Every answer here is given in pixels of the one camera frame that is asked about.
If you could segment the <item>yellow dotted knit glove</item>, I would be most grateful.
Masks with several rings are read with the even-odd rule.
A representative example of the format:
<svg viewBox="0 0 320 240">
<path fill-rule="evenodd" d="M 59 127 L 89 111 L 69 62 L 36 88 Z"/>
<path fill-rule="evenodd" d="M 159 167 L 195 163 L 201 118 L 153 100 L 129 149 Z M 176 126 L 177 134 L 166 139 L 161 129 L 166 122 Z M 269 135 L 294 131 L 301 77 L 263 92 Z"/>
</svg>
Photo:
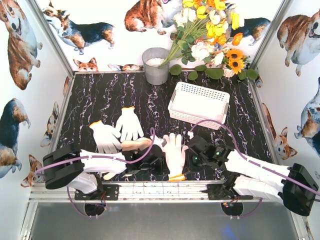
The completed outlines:
<svg viewBox="0 0 320 240">
<path fill-rule="evenodd" d="M 163 147 L 165 161 L 169 169 L 168 178 L 170 182 L 184 181 L 186 179 L 183 169 L 186 162 L 186 150 L 188 146 L 182 145 L 182 135 L 170 133 L 164 135 L 166 145 Z"/>
</svg>

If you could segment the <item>white plastic storage basket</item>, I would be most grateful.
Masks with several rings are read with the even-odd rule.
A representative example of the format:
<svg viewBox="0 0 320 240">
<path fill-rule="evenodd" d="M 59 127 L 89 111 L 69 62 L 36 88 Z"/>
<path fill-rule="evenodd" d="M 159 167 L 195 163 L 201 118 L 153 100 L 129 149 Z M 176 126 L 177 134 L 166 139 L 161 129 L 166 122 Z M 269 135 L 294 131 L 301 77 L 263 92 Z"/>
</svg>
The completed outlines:
<svg viewBox="0 0 320 240">
<path fill-rule="evenodd" d="M 199 125 L 218 130 L 220 125 L 210 120 L 223 124 L 229 101 L 230 94 L 227 92 L 179 81 L 169 101 L 168 111 L 172 119 L 190 124 L 206 120 Z"/>
</svg>

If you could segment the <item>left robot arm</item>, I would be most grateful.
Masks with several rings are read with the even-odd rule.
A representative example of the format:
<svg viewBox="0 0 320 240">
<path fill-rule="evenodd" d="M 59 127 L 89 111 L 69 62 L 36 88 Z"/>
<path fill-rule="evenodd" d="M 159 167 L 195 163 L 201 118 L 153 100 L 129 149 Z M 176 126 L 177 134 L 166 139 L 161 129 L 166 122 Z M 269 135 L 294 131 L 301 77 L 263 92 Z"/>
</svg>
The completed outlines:
<svg viewBox="0 0 320 240">
<path fill-rule="evenodd" d="M 101 187 L 94 175 L 98 172 L 164 176 L 170 170 L 163 148 L 157 144 L 126 146 L 118 153 L 96 153 L 72 143 L 47 154 L 40 172 L 44 174 L 48 190 L 71 187 L 92 194 Z"/>
</svg>

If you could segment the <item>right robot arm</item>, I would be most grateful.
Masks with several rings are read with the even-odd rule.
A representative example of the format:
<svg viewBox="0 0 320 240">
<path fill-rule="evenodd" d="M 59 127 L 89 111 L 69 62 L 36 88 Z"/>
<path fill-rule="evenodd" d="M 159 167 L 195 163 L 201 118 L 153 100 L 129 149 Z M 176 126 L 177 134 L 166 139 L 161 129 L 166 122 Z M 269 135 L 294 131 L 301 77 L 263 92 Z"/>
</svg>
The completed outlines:
<svg viewBox="0 0 320 240">
<path fill-rule="evenodd" d="M 199 135 L 188 135 L 188 165 L 211 167 L 222 178 L 222 183 L 210 184 L 205 190 L 211 200 L 261 198 L 281 203 L 297 215 L 310 215 L 319 186 L 301 164 L 269 163 L 231 146 L 213 145 Z"/>
</svg>

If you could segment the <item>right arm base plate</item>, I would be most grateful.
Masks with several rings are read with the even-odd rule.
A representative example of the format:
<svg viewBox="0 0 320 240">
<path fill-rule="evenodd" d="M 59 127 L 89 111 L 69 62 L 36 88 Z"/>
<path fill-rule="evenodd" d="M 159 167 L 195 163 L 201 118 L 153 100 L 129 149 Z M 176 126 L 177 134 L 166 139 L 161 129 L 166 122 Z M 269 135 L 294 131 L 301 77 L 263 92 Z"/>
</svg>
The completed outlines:
<svg viewBox="0 0 320 240">
<path fill-rule="evenodd" d="M 208 184 L 207 195 L 209 200 L 252 200 L 251 195 L 239 195 L 234 190 L 224 189 L 221 184 Z"/>
</svg>

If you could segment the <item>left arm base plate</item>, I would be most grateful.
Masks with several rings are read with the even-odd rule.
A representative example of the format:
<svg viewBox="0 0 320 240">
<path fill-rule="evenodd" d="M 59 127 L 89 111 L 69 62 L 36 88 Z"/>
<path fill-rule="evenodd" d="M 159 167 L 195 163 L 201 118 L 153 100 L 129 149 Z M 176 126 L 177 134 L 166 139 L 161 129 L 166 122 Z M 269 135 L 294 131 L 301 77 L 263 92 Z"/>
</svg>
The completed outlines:
<svg viewBox="0 0 320 240">
<path fill-rule="evenodd" d="M 119 188 L 120 186 L 118 184 L 103 184 L 102 188 L 88 194 L 76 190 L 74 199 L 76 201 L 117 201 L 119 197 Z"/>
</svg>

